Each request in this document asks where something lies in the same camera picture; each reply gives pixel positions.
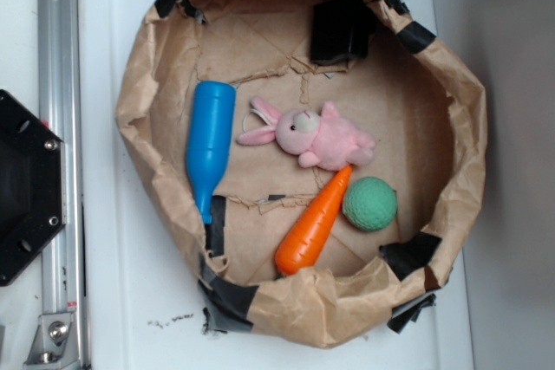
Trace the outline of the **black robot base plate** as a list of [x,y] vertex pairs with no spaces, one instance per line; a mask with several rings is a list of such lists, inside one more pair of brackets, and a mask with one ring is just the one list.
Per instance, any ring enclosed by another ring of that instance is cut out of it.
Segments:
[[65,224],[63,141],[1,91],[1,285],[11,285]]

